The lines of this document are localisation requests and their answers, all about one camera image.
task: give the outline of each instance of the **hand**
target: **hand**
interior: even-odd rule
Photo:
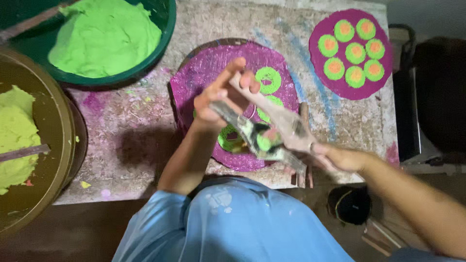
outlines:
[[[249,105],[249,101],[236,91],[228,81],[237,71],[242,71],[246,65],[244,57],[233,59],[220,75],[212,82],[202,94],[194,98],[194,108],[197,116],[200,119],[210,123],[215,127],[225,127],[226,122],[213,110],[209,108],[211,101],[224,100],[233,110],[239,114],[243,113]],[[247,70],[243,73],[240,80],[242,88],[249,88],[252,93],[257,93],[260,90],[260,83],[255,80],[254,73]]]
[[[340,149],[329,144],[315,144],[312,150],[318,155],[326,156],[336,167],[348,172],[362,172],[368,161],[375,157],[363,151]]]

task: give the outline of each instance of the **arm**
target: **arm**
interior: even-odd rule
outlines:
[[[466,208],[447,194],[385,163],[375,155],[315,145],[346,171],[358,172],[391,203],[436,250],[466,259]]]
[[[201,183],[217,137],[222,127],[226,126],[226,122],[209,109],[209,103],[224,100],[237,112],[242,113],[246,109],[249,102],[228,84],[230,78],[242,70],[245,64],[246,60],[243,57],[234,59],[219,77],[194,99],[197,116],[165,166],[158,182],[158,190],[187,195]],[[240,85],[242,88],[249,88],[252,93],[257,93],[260,89],[260,83],[255,80],[252,71],[246,71],[242,75]]]

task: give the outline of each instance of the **orange dot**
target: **orange dot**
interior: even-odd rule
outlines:
[[[351,72],[351,80],[353,81],[359,81],[363,77],[363,73],[360,70],[353,70]]]
[[[347,23],[342,23],[342,24],[340,25],[340,32],[341,32],[342,34],[349,34],[350,31],[351,31],[351,27],[350,27],[349,24],[347,24]]]
[[[364,33],[369,33],[373,29],[373,25],[371,22],[363,22],[361,25],[361,29],[363,30]]]
[[[369,66],[369,73],[371,75],[378,75],[380,74],[380,67],[377,64],[372,64]]]
[[[324,46],[325,49],[332,50],[335,47],[335,41],[332,39],[325,39]]]
[[[330,62],[329,71],[332,72],[332,74],[336,74],[340,72],[341,69],[342,69],[342,65],[339,62],[337,61]]]
[[[363,55],[363,51],[361,50],[359,46],[353,46],[351,48],[351,52],[353,53],[355,57],[361,57]]]
[[[380,43],[377,42],[377,41],[374,41],[372,43],[370,43],[370,47],[369,49],[373,52],[373,53],[377,53],[378,51],[380,51]]]

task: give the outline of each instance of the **magenta paper sheet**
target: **magenta paper sheet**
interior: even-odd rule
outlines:
[[[355,34],[353,39],[348,42],[338,42],[338,52],[333,57],[339,58],[343,61],[345,66],[345,70],[349,67],[353,66],[354,64],[350,63],[345,56],[346,47],[353,42],[357,42],[362,44],[363,46],[366,45],[368,40],[362,40],[356,33],[356,24],[362,18],[369,19],[372,23],[374,23],[376,27],[376,35],[374,38],[379,39],[382,41],[382,44],[385,46],[385,55],[379,59],[378,61],[383,65],[385,69],[385,74],[379,81],[372,82],[366,79],[364,85],[360,88],[352,88],[350,87],[346,81],[345,77],[343,76],[339,80],[330,80],[324,74],[323,67],[324,63],[327,61],[327,57],[324,57],[317,47],[317,42],[319,38],[324,34],[334,35],[334,27],[335,24],[342,20],[346,19],[351,23],[351,25],[355,28]],[[391,74],[392,69],[392,54],[391,54],[391,45],[388,41],[387,35],[385,34],[384,30],[380,27],[377,20],[370,14],[357,10],[357,9],[348,9],[344,11],[338,11],[331,14],[329,17],[325,18],[324,20],[320,21],[317,26],[314,28],[314,31],[309,38],[309,52],[311,54],[311,61],[315,68],[315,73],[320,78],[322,83],[336,93],[338,96],[347,98],[350,100],[359,100],[363,98],[370,97],[373,93],[377,92],[381,89],[385,82],[387,82],[388,77]],[[358,64],[357,66],[364,68],[364,63],[366,63],[370,58],[366,56],[366,59]]]
[[[193,100],[202,93],[225,66],[234,58],[243,56],[246,58],[246,68],[254,73],[262,67],[272,67],[281,75],[281,86],[273,93],[283,102],[284,106],[293,112],[298,112],[299,101],[295,85],[288,72],[285,59],[278,52],[248,42],[239,46],[220,45],[200,51],[170,80],[171,90],[175,100],[178,114],[178,127],[186,134],[193,121]],[[255,122],[262,121],[253,106],[249,106],[244,116],[250,117]],[[223,150],[217,142],[212,156],[225,166],[236,171],[253,171],[263,168],[271,162],[259,160],[251,153],[233,154]]]

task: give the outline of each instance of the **work table surface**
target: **work table surface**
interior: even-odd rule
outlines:
[[[102,92],[64,87],[88,130],[83,165],[54,204],[147,198],[182,139],[177,131],[168,83],[186,55],[220,38],[245,38],[280,52],[288,63],[300,102],[309,104],[309,123],[320,141],[372,151],[398,162],[392,77],[369,98],[340,98],[316,81],[308,51],[313,28],[332,12],[356,8],[373,15],[387,32],[381,4],[317,0],[177,1],[175,31],[160,62],[120,89]],[[235,172],[211,159],[207,173],[249,177],[271,188],[295,187],[275,163],[255,172]],[[356,183],[356,174],[314,172],[314,187]],[[84,188],[81,181],[91,186]]]

